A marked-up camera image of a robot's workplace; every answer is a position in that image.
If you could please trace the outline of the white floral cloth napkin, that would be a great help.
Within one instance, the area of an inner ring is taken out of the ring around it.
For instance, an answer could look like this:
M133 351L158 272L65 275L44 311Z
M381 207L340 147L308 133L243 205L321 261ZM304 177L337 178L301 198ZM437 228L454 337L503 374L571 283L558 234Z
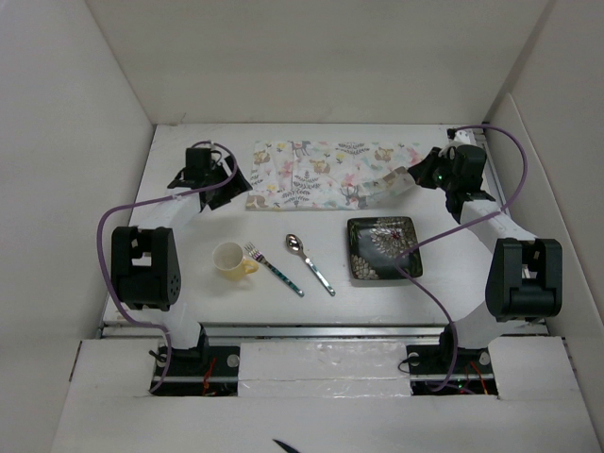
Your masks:
M414 186L424 155L403 143L258 142L247 210L366 210Z

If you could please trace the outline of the black floral square plate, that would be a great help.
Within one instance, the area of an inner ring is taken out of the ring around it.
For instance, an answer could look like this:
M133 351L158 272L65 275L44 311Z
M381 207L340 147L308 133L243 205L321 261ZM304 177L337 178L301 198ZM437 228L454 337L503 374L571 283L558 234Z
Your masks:
M361 281L417 278L424 274L418 249L400 258L418 243L413 221L407 216L357 217L346 224L351 276Z

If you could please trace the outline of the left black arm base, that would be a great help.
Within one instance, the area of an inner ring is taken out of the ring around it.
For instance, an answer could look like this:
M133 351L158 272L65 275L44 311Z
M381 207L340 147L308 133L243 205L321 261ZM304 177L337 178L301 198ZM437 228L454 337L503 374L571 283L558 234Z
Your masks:
M174 349L168 367L167 346L150 350L155 370L150 393L156 396L223 397L238 394L241 349L238 345L212 345L205 329L197 346Z

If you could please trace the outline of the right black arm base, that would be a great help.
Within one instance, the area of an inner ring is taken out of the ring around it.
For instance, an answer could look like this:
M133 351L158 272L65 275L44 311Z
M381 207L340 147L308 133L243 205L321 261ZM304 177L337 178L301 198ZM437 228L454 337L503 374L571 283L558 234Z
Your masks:
M412 344L398 370L410 377L411 394L498 395L495 372L487 347L457 349L453 371L453 339L449 328L437 344Z

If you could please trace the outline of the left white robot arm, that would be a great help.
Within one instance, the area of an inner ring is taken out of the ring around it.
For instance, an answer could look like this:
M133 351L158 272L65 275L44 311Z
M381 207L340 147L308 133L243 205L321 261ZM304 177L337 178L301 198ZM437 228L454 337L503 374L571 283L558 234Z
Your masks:
M210 365L203 328L178 300L183 288L176 233L205 208L216 210L252 186L226 147L203 141L185 151L185 165L167 185L164 199L136 226L111 235L110 277L120 303L134 319L166 327L177 362L190 374Z

